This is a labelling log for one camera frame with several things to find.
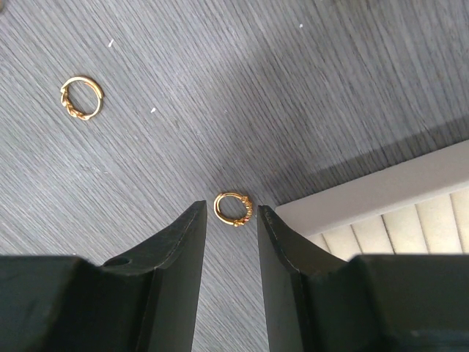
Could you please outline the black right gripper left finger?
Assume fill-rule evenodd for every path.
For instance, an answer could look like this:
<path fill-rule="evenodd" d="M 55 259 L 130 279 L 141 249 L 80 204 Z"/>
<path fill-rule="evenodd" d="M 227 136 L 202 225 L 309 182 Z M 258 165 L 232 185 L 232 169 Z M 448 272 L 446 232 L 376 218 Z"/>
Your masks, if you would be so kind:
<path fill-rule="evenodd" d="M 190 351 L 207 206 L 94 265 L 78 256 L 1 258 L 3 351 Z"/>

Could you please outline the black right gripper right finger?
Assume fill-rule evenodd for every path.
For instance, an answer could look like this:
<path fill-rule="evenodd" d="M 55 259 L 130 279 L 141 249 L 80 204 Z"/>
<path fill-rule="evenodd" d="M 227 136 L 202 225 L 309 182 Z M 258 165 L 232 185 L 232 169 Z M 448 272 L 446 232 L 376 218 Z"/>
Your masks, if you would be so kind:
<path fill-rule="evenodd" d="M 343 261 L 262 205 L 257 235 L 272 351 L 466 351 L 468 257 Z"/>

